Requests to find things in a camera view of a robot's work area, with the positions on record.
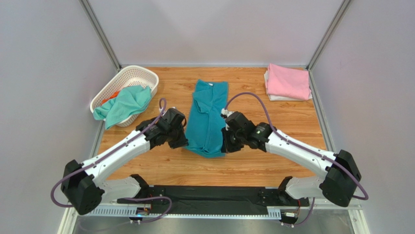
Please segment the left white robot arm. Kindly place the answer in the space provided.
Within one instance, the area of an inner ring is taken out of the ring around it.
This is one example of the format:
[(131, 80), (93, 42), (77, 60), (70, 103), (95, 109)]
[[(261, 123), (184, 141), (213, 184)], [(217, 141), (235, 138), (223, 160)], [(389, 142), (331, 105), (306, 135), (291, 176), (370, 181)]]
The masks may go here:
[(176, 149), (188, 145), (186, 117), (175, 108), (141, 122), (129, 135), (105, 152), (82, 163), (72, 160), (64, 169), (61, 191), (80, 215), (101, 203), (130, 202), (148, 197), (149, 185), (139, 175), (109, 180), (109, 176), (135, 157), (168, 143)]

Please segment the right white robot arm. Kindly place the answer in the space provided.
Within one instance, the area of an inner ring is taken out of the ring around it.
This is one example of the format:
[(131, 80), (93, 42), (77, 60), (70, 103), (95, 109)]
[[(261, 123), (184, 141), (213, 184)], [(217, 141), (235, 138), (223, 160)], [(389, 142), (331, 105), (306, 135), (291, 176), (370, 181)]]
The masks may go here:
[(222, 128), (222, 152), (233, 153), (248, 146), (283, 156), (314, 173), (314, 176), (304, 178), (285, 177), (278, 186), (277, 194), (281, 200), (324, 197), (337, 206), (348, 207), (356, 198), (361, 174), (349, 152), (340, 150), (335, 153), (312, 147), (268, 123), (255, 125), (240, 112), (223, 109), (221, 117), (226, 123)]

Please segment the teal t shirt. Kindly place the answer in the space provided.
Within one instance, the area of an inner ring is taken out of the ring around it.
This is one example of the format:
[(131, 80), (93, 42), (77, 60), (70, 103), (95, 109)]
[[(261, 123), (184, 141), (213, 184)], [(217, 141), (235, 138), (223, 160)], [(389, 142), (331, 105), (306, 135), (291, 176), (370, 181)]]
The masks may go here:
[(221, 110), (227, 104), (228, 83), (198, 80), (192, 93), (192, 105), (185, 136), (189, 141), (187, 150), (204, 158), (223, 157), (222, 152), (225, 120)]

